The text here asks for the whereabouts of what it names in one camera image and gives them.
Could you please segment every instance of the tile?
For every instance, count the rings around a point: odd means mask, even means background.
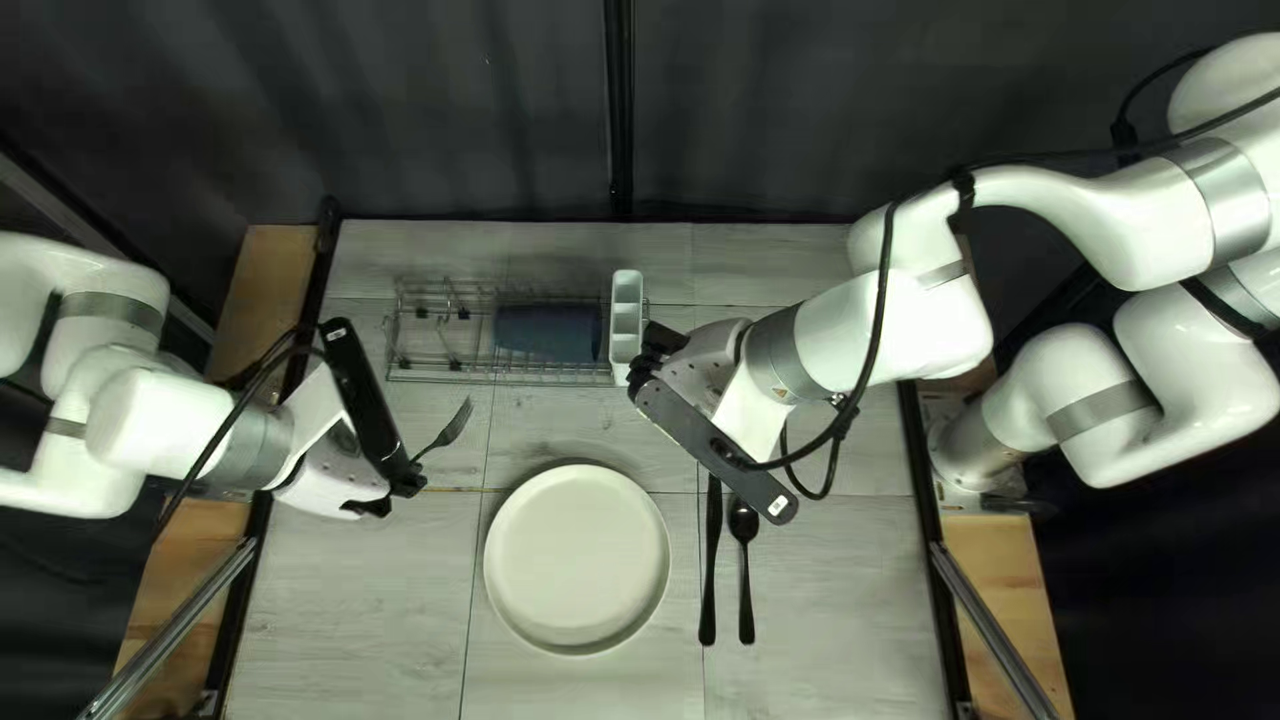
[[[485,493],[481,533],[506,496]],[[701,720],[696,500],[694,495],[653,498],[671,536],[667,594],[649,623],[612,652],[572,660],[527,648],[498,620],[477,570],[463,720]]]
[[[485,487],[512,487],[575,457],[649,492],[694,492],[698,464],[636,411],[626,388],[495,388]]]
[[[849,225],[695,224],[696,305],[794,305],[851,277]]]
[[[781,305],[698,305],[694,307],[694,320],[698,327],[730,318],[746,318],[754,323],[782,309]]]
[[[658,305],[650,302],[649,320],[662,323],[681,333],[687,333],[700,324],[698,323],[698,307],[692,305]]]
[[[396,278],[502,281],[512,223],[344,220],[328,297],[396,297]]]
[[[650,302],[691,304],[689,223],[520,223],[512,225],[508,278],[608,293],[613,272],[644,273]]]
[[[276,505],[227,716],[457,716],[479,503],[424,493],[353,523]]]
[[[453,419],[463,400],[471,397],[471,419],[462,434],[448,447],[428,452],[420,462],[429,487],[484,486],[493,386],[393,382],[387,383],[385,388],[387,406],[392,410],[410,456],[434,441]]]
[[[466,429],[453,445],[433,450],[422,457],[430,487],[477,488],[484,483],[485,450],[489,445],[489,418],[493,387],[476,384],[388,382],[385,379],[387,341],[383,318],[393,309],[390,300],[326,299],[321,318],[344,315],[351,319],[365,347],[374,374],[381,380],[383,397],[396,419],[401,438],[412,455],[435,439],[440,429],[470,396],[474,405]]]
[[[741,555],[726,528],[716,562],[719,642],[704,657],[705,716],[947,717],[920,534],[911,528],[908,497],[828,497],[805,502],[786,527],[762,525],[750,544],[750,647],[736,642]]]

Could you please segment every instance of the wooden edge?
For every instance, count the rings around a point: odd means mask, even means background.
[[[1039,551],[1027,515],[942,515],[942,534],[956,562],[1023,656],[1064,720],[1073,719],[1071,694],[1044,588]],[[1020,719],[1027,711],[977,634],[964,610],[960,642],[969,692],[978,716]]]
[[[298,322],[315,260],[315,225],[252,225],[223,305],[206,378],[234,375]],[[250,506],[189,498],[151,548],[115,670],[137,652],[244,533]],[[120,717],[183,716],[200,701],[225,592]]]

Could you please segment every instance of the white plate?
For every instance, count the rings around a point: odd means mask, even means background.
[[[562,465],[520,486],[484,551],[498,618],[554,655],[595,655],[634,635],[662,602],[669,573],[658,506],[598,465]]]

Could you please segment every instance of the dish rack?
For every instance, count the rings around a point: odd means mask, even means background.
[[[591,304],[600,313],[595,363],[557,363],[499,347],[493,338],[500,305]],[[649,302],[640,299],[649,318]],[[428,383],[613,387],[609,364],[609,288],[594,296],[553,287],[484,279],[399,279],[387,329],[387,379]]]

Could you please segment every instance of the fork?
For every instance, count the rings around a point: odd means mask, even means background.
[[[436,447],[444,447],[458,439],[458,436],[462,434],[462,429],[467,427],[467,420],[471,419],[472,407],[471,396],[468,395],[467,398],[462,401],[462,407],[458,407],[458,411],[453,414],[453,419],[449,420],[449,424],[444,425],[444,429],[440,430],[440,434],[435,436],[431,445],[417,451],[417,455],[415,455],[410,462],[417,462],[417,459],[426,455],[429,451],[435,450]]]

